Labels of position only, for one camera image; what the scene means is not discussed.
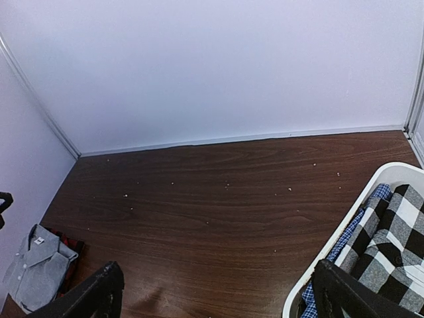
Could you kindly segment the black white checked shirt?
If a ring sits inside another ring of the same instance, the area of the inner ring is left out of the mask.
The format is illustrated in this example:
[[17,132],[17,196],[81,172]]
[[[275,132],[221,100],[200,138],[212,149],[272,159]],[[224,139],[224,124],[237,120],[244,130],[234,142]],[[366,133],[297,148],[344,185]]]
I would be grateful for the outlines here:
[[372,198],[336,265],[374,293],[423,314],[423,197],[409,184]]

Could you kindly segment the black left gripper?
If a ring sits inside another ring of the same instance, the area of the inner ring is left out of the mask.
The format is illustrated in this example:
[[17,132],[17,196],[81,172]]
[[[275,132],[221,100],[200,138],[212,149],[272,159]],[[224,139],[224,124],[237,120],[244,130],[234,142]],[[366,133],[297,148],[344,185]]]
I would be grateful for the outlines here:
[[3,212],[6,211],[13,204],[13,196],[11,193],[0,192],[0,229],[5,226],[5,220],[3,218]]

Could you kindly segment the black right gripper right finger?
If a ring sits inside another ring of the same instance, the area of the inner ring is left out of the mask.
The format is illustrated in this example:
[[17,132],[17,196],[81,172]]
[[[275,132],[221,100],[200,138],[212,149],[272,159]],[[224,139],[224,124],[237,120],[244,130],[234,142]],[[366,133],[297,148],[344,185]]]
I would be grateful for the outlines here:
[[318,261],[312,275],[318,317],[418,317],[372,292],[326,259]]

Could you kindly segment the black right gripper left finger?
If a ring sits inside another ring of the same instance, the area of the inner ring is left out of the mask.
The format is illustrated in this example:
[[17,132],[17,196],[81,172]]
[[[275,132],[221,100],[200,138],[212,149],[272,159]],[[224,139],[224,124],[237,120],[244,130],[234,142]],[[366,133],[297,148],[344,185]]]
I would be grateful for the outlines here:
[[120,317],[124,274],[115,261],[106,263],[63,297],[28,317]]

